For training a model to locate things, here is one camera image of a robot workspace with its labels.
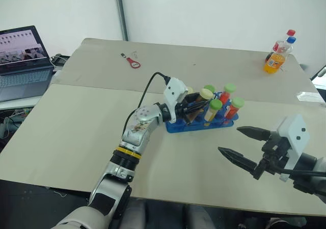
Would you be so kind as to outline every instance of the laptop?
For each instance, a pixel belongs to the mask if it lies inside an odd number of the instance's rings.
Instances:
[[[35,26],[0,31],[0,101],[43,95],[52,71]]]

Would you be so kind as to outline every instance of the test tube rack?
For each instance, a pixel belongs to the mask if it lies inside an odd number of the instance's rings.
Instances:
[[[219,99],[220,94],[221,92],[215,92],[214,98]],[[179,133],[179,132],[200,131],[200,130],[231,127],[234,125],[234,121],[236,121],[239,118],[239,116],[238,114],[235,114],[232,119],[226,119],[224,117],[225,112],[227,111],[227,107],[229,105],[231,105],[230,99],[228,99],[228,101],[222,106],[222,108],[218,111],[215,118],[211,122],[207,122],[204,119],[204,116],[209,107],[206,106],[190,125],[187,125],[183,119],[177,119],[175,123],[166,122],[167,131],[169,133]]]

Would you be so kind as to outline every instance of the metal pole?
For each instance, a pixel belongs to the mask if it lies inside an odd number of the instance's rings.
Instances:
[[[129,41],[128,33],[127,33],[127,26],[126,26],[126,19],[124,17],[122,0],[117,0],[117,4],[118,4],[119,16],[120,16],[122,37],[123,37],[124,41]]]

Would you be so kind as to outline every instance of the black cable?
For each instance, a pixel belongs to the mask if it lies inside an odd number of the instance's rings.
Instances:
[[[15,122],[12,120],[11,117],[8,117],[8,118],[12,121],[12,124],[13,124],[14,126],[16,126],[17,128],[19,128],[19,126],[17,126],[17,125],[15,124]]]
[[[170,80],[170,77],[167,77],[167,76],[165,76],[164,74],[162,74],[162,73],[160,73],[160,72],[155,72],[155,73],[152,75],[152,77],[150,78],[150,80],[148,81],[148,83],[147,83],[147,85],[146,85],[146,88],[145,88],[145,90],[144,90],[144,92],[143,92],[142,98],[141,98],[141,100],[139,101],[139,104],[138,104],[138,107],[137,107],[137,108],[139,108],[139,107],[141,106],[141,104],[142,104],[142,102],[143,102],[143,99],[144,99],[144,97],[145,97],[145,94],[146,94],[146,92],[147,92],[147,89],[148,89],[149,85],[151,84],[153,78],[154,78],[156,75],[160,75],[160,76],[162,76],[162,77],[164,78],[164,80],[165,80],[165,83],[168,84],[168,82],[169,82],[169,80]]]
[[[148,81],[148,83],[147,83],[147,85],[146,85],[146,87],[145,87],[145,90],[144,90],[144,92],[143,92],[142,98],[141,98],[140,101],[139,101],[139,104],[138,104],[137,109],[141,106],[141,104],[142,104],[142,102],[143,102],[143,99],[144,99],[144,97],[145,97],[145,94],[146,94],[146,92],[147,92],[147,89],[148,89],[149,85],[151,84],[153,78],[154,78],[156,75],[160,75],[161,77],[163,77],[163,79],[164,79],[166,85],[169,83],[169,81],[170,81],[170,79],[171,79],[169,76],[166,76],[166,75],[164,75],[163,73],[155,72],[155,73],[152,75],[152,77],[150,78],[150,80]],[[126,130],[126,128],[127,128],[127,124],[128,124],[128,121],[129,121],[130,117],[134,114],[135,111],[136,111],[136,109],[133,110],[133,111],[129,114],[129,116],[127,117],[127,119],[126,119],[126,121],[125,121],[125,123],[124,123],[124,127],[123,127],[122,134],[123,134],[124,131]]]
[[[326,177],[326,172],[311,171],[311,170],[282,169],[282,168],[278,167],[274,161],[270,161],[269,165],[276,172],[282,173],[282,174]]]
[[[124,127],[123,127],[123,131],[122,131],[122,134],[124,133],[124,131],[126,130],[126,128],[127,128],[127,124],[128,124],[128,121],[129,121],[129,119],[130,119],[130,117],[133,115],[133,113],[136,111],[136,109],[135,110],[133,110],[129,115],[128,115],[128,117],[127,117],[127,119],[126,119],[126,121],[124,122]]]

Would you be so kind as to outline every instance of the blue bottle cap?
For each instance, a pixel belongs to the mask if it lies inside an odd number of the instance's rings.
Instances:
[[[295,41],[296,41],[296,38],[292,37],[292,36],[288,37],[287,40],[286,40],[286,42],[288,42],[290,44],[293,44]]]

